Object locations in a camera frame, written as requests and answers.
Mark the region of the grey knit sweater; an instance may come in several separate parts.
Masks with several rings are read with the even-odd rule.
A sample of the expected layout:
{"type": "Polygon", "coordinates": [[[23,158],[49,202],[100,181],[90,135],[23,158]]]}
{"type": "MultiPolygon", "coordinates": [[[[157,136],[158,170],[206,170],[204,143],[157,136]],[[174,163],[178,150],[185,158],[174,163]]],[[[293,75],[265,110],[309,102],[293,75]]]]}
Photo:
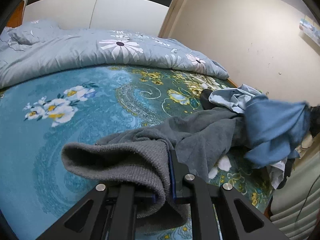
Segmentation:
{"type": "Polygon", "coordinates": [[[155,194],[155,204],[142,204],[137,211],[138,231],[151,233],[182,226],[189,216],[188,206],[177,205],[170,197],[170,151],[208,181],[210,170],[223,155],[247,143],[244,116],[216,107],[111,134],[94,145],[65,144],[61,159],[65,169],[78,176],[108,184],[132,183],[155,194]]]}

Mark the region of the pale green curtain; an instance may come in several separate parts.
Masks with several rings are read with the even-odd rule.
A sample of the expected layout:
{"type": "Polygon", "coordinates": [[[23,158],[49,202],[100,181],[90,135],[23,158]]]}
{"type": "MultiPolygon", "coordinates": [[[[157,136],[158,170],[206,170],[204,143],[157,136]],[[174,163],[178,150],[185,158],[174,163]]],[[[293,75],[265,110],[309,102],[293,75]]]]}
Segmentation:
{"type": "Polygon", "coordinates": [[[319,153],[298,166],[274,192],[271,222],[289,239],[307,239],[319,215],[319,153]]]}

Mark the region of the teal floral bed blanket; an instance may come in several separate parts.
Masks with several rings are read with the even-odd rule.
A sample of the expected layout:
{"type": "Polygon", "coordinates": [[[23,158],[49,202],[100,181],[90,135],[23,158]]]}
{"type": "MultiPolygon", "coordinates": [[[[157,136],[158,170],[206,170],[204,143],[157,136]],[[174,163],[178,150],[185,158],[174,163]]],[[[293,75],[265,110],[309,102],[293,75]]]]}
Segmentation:
{"type": "Polygon", "coordinates": [[[94,186],[61,161],[68,142],[93,144],[201,110],[204,88],[228,82],[191,72],[102,66],[59,72],[1,92],[1,239],[36,239],[94,186]]]}

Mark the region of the black fleece garment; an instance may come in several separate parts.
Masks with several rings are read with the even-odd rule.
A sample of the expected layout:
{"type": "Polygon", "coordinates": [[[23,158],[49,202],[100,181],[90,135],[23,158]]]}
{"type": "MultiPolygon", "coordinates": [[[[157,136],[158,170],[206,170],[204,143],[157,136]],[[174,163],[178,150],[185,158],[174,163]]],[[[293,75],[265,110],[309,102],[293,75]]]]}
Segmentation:
{"type": "Polygon", "coordinates": [[[209,96],[212,93],[210,89],[204,89],[200,94],[200,103],[203,110],[209,110],[213,108],[212,103],[209,101],[209,96]]]}

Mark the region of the light blue shirt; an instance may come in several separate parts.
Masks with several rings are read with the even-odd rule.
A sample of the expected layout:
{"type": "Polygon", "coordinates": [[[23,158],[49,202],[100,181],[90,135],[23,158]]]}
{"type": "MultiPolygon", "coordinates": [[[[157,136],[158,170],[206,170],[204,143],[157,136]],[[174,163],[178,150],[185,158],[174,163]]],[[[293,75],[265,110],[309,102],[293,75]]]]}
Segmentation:
{"type": "Polygon", "coordinates": [[[214,105],[226,107],[238,114],[244,114],[246,103],[248,103],[253,97],[260,94],[261,92],[255,88],[242,84],[237,88],[215,90],[211,92],[208,100],[214,105]]]}

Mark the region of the grey-blue floral duvet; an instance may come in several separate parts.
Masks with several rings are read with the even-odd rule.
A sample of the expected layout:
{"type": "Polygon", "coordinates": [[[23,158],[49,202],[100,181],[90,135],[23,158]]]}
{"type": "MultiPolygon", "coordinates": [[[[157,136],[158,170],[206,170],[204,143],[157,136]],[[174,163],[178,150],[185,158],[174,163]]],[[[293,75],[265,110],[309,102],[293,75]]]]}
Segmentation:
{"type": "Polygon", "coordinates": [[[127,30],[63,30],[35,20],[1,33],[1,88],[73,68],[129,64],[194,72],[226,80],[223,66],[174,39],[127,30]]]}

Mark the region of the blue fleece garment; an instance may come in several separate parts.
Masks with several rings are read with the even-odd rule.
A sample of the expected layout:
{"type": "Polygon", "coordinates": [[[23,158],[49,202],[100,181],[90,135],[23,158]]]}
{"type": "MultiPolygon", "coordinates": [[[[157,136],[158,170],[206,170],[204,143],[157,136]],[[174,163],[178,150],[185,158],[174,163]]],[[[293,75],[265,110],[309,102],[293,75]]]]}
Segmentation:
{"type": "Polygon", "coordinates": [[[244,112],[250,151],[245,158],[255,168],[299,157],[296,148],[310,128],[306,102],[270,100],[264,94],[246,103],[244,112]]]}

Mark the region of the wooden bed frame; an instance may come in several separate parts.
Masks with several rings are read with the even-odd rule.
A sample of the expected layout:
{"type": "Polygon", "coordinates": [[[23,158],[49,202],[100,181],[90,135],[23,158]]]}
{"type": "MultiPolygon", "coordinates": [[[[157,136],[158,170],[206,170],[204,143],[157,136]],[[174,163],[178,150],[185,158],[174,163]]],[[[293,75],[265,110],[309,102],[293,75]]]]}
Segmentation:
{"type": "Polygon", "coordinates": [[[23,20],[24,0],[22,0],[14,10],[9,20],[6,23],[7,27],[16,28],[22,24],[23,20]]]}

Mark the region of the white black-striped wardrobe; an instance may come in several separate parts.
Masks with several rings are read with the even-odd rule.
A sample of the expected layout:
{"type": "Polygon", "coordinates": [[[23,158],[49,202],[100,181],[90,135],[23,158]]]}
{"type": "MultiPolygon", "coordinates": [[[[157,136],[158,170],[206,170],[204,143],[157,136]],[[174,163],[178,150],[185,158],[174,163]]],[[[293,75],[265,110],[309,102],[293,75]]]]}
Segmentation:
{"type": "Polygon", "coordinates": [[[157,36],[172,0],[27,0],[23,22],[52,20],[61,29],[131,30],[157,36]]]}

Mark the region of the wooden door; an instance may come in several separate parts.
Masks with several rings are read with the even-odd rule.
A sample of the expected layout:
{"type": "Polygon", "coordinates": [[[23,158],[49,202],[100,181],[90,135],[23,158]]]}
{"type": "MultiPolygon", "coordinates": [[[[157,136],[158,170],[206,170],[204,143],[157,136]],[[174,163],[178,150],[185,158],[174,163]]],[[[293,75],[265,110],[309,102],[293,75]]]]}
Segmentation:
{"type": "Polygon", "coordinates": [[[172,2],[170,3],[168,12],[166,14],[166,17],[165,17],[165,19],[163,21],[163,24],[162,24],[161,29],[160,29],[159,34],[158,34],[159,38],[163,38],[165,36],[165,32],[166,32],[166,30],[167,30],[167,28],[169,26],[169,21],[170,21],[172,12],[175,9],[177,3],[178,3],[178,0],[172,0],[172,2]]]}

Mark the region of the white garment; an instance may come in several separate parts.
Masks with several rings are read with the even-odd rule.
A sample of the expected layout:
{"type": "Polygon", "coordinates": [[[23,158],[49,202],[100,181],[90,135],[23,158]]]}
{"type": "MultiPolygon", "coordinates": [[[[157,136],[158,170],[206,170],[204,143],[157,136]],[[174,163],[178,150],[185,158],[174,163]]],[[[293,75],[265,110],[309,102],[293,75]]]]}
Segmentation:
{"type": "Polygon", "coordinates": [[[285,166],[287,163],[287,158],[268,165],[267,172],[270,179],[271,186],[276,190],[281,182],[284,180],[285,166]]]}

